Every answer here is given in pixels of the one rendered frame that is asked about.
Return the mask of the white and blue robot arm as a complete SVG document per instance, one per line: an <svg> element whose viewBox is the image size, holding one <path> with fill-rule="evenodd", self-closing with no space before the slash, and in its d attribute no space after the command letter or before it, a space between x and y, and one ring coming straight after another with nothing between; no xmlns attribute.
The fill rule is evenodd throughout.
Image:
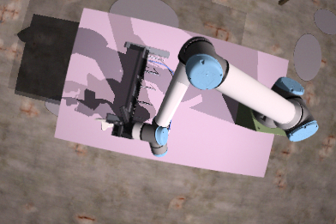
<svg viewBox="0 0 336 224"><path fill-rule="evenodd" d="M270 89L219 56L208 40L196 36L183 44L177 56L179 63L152 124L136 122L133 127L132 137L149 142L153 155L162 157L167 153L167 127L190 83L202 90L215 89L254 109L261 124L279 127L290 141L301 141L318 130L301 98L301 84L280 77Z"/></svg>

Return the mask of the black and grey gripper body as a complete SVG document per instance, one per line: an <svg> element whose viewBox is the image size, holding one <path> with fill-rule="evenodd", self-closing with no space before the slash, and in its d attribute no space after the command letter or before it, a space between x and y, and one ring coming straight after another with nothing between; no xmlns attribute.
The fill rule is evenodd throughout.
<svg viewBox="0 0 336 224"><path fill-rule="evenodd" d="M122 122L122 121L118 121L118 122L120 122L120 124L114 124L111 135L112 136L123 137L123 138L127 138L127 139L132 140L131 139L131 138L133 138L132 137L132 130L133 130L133 127L134 127L135 123L133 123L131 125L131 128L130 128L130 127L126 127L124 122ZM133 138L133 140L134 140L134 138Z"/></svg>

